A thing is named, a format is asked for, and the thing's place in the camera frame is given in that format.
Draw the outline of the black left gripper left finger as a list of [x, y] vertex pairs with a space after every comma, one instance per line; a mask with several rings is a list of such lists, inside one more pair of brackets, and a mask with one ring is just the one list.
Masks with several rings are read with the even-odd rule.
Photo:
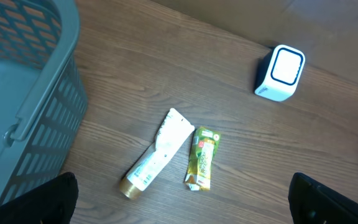
[[66, 172], [1, 205], [0, 223], [70, 223], [78, 194], [74, 173]]

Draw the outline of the white tube with gold cap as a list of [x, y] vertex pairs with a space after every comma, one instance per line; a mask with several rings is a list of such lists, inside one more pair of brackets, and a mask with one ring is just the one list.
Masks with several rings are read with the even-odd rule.
[[195, 127], [183, 115], [171, 108], [154, 142], [129, 169], [119, 184], [119, 190], [131, 200], [138, 198], [194, 130]]

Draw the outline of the green yellow snack pouch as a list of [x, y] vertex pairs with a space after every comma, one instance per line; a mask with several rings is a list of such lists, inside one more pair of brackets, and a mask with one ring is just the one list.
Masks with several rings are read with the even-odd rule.
[[193, 135], [185, 185], [192, 191], [211, 188], [213, 159], [219, 147], [221, 133], [200, 126]]

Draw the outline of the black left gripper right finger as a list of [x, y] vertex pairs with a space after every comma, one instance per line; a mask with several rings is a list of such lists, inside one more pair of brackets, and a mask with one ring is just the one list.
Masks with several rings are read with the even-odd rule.
[[301, 172], [292, 177], [288, 201], [294, 224], [358, 223], [358, 203]]

